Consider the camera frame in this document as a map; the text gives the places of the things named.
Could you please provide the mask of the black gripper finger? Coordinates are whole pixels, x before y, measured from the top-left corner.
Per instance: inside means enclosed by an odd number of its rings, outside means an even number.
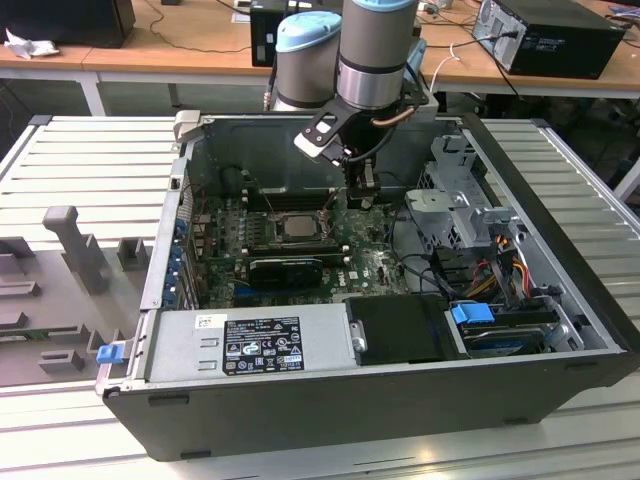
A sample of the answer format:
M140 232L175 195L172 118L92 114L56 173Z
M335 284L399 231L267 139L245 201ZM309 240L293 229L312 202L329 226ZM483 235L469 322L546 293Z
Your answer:
M345 170L349 209L370 210L380 191L379 175L370 164L348 164Z

